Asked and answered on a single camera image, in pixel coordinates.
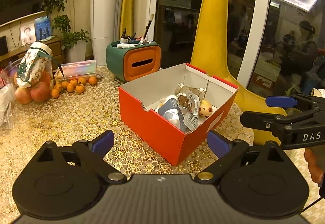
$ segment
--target glass bowl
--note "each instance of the glass bowl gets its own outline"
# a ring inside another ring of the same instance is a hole
[[[31,110],[43,105],[51,96],[53,89],[53,74],[51,59],[47,58],[45,61],[45,68],[41,73],[40,79],[28,88],[20,88],[17,84],[17,70],[19,68],[21,59],[9,64],[2,72],[1,77],[6,84],[12,84],[15,88],[15,103],[19,109]]]

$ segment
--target yellow curtain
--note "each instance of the yellow curtain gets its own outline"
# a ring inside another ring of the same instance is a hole
[[[133,0],[122,1],[120,36],[125,28],[127,35],[133,35]]]
[[[229,73],[227,65],[227,14],[228,0],[202,0],[198,28],[191,64],[204,69],[210,76],[217,75],[239,86],[235,98],[242,111],[257,111],[286,115],[281,108],[270,108],[265,98],[242,87]],[[270,132],[254,130],[254,143],[264,144],[267,140],[279,142]]]

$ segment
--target speaker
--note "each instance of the speaker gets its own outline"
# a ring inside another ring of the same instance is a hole
[[[90,35],[97,65],[106,65],[106,47],[117,40],[114,39],[115,5],[116,0],[90,0]]]
[[[0,56],[8,53],[7,39],[5,36],[0,37]]]

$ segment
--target brush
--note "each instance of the brush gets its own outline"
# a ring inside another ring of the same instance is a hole
[[[143,34],[143,38],[144,38],[144,39],[146,39],[146,36],[147,36],[147,34],[148,34],[148,30],[149,30],[149,28],[150,28],[151,22],[152,22],[152,20],[153,20],[154,17],[155,17],[154,14],[151,14],[151,15],[150,15],[150,19],[149,19],[148,25],[146,26],[146,31],[145,31],[144,34]]]

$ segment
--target orange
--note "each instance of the orange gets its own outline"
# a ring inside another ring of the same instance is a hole
[[[62,85],[57,83],[54,88],[56,88],[60,93],[62,92]]]
[[[59,90],[57,88],[54,88],[54,89],[52,89],[51,94],[52,94],[53,98],[58,98],[59,95],[60,95],[60,92],[59,92]]]
[[[14,75],[14,83],[15,83],[16,86],[18,86],[18,84],[17,84],[17,73],[15,73],[15,75]]]
[[[87,83],[86,78],[84,78],[84,77],[80,77],[80,78],[78,79],[78,84],[86,85],[86,83]]]
[[[70,81],[70,84],[73,84],[74,85],[74,88],[78,85],[78,82],[76,79],[73,79]]]
[[[63,89],[67,89],[68,84],[69,84],[69,82],[67,82],[67,81],[62,82],[62,83],[61,83],[62,88],[63,88]]]
[[[97,78],[95,76],[89,77],[88,83],[91,85],[97,84]]]
[[[74,91],[74,84],[73,84],[73,83],[69,83],[69,84],[67,85],[67,91],[68,91],[69,93],[72,93],[72,92]]]
[[[85,91],[85,86],[83,84],[79,84],[76,86],[76,92],[81,94]]]

